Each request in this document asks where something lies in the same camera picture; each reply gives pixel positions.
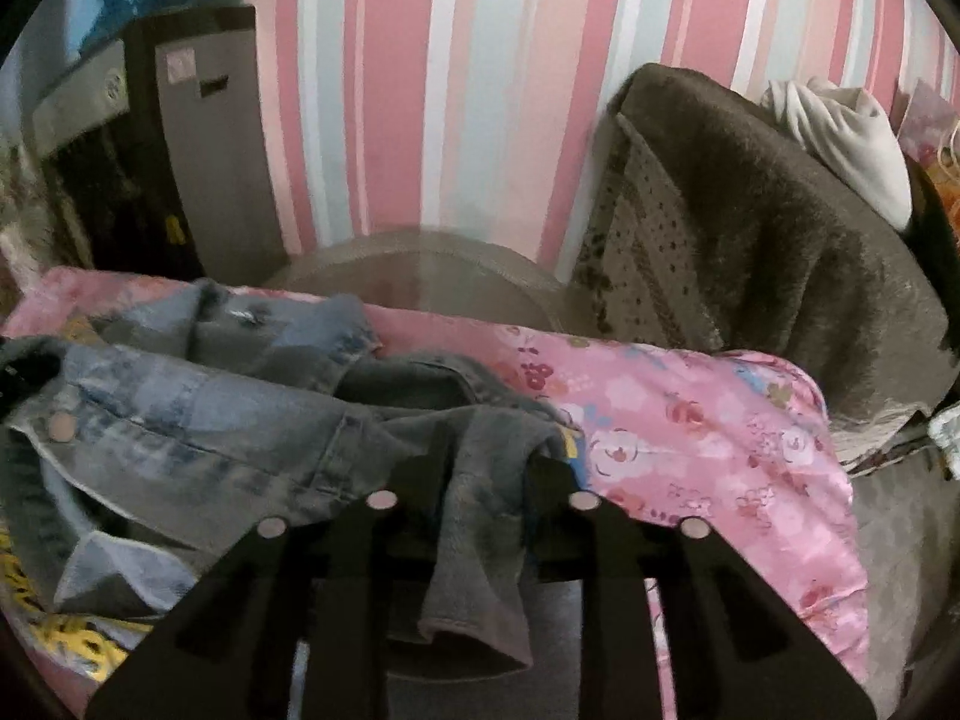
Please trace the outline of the blue denim jacket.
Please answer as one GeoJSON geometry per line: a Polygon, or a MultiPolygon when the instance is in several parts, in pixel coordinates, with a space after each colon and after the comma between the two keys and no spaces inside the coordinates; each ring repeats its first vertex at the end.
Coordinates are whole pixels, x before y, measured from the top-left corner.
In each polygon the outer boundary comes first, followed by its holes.
{"type": "Polygon", "coordinates": [[[211,281],[86,340],[2,346],[2,515],[29,585],[10,616],[99,681],[249,528],[309,525],[452,455],[438,557],[392,641],[407,718],[568,718],[578,589],[535,587],[524,468],[566,460],[565,418],[480,362],[384,355],[352,296],[254,298],[211,281]]]}

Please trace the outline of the pink floral bed quilt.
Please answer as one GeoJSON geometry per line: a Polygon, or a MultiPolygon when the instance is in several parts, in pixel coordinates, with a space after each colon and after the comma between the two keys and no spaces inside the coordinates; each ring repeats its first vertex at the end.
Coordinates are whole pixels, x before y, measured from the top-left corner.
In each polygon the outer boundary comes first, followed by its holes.
{"type": "MultiPolygon", "coordinates": [[[[94,317],[181,288],[55,268],[5,330],[79,337],[94,317]]],[[[363,310],[384,355],[466,353],[508,387],[565,411],[581,431],[590,489],[643,522],[691,515],[718,528],[862,688],[867,578],[854,554],[853,488],[807,374],[761,353],[709,356],[374,304],[363,310]]],[[[2,515],[2,611],[53,695],[79,712],[145,626],[47,611],[9,536],[2,515]]]]}

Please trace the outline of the grey bed headboard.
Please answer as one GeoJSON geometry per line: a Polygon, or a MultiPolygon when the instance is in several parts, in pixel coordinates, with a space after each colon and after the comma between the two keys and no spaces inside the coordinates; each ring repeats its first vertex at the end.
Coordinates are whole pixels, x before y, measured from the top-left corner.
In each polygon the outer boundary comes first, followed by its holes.
{"type": "Polygon", "coordinates": [[[355,294],[392,309],[594,337],[589,294],[514,250],[441,231],[389,231],[304,254],[268,288],[355,294]]]}

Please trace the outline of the dark grey fuzzy blanket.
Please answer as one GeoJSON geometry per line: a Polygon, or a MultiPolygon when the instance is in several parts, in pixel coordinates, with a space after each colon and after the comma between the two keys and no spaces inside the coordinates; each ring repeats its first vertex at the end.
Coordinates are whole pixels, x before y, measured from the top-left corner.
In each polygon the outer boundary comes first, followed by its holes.
{"type": "Polygon", "coordinates": [[[613,98],[574,278],[615,340],[750,349],[804,369],[850,472],[958,380],[958,254],[928,179],[896,231],[770,115],[647,64],[613,98]]]}

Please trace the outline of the grey air cooler appliance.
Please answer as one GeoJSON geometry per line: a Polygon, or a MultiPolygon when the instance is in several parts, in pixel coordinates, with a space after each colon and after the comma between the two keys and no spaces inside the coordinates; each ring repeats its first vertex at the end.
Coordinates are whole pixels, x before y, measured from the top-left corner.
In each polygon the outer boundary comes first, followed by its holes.
{"type": "Polygon", "coordinates": [[[251,5],[128,23],[39,99],[32,133],[96,270],[254,286],[288,262],[251,5]]]}

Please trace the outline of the white cloth bundle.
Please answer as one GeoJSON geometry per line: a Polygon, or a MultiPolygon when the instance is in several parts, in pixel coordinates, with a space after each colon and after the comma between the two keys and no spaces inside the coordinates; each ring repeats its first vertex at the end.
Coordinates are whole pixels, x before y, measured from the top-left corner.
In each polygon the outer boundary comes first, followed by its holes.
{"type": "Polygon", "coordinates": [[[887,112],[866,88],[825,78],[770,82],[760,106],[898,234],[908,231],[913,199],[907,161],[887,112]]]}

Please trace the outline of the colourful gift bag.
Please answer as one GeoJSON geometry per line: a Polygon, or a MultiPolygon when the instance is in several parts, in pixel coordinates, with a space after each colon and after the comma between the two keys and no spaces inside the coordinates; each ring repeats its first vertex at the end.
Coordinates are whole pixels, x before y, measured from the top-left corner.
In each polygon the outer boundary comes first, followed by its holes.
{"type": "Polygon", "coordinates": [[[918,80],[898,135],[913,194],[911,226],[948,232],[958,247],[958,112],[918,80]]]}

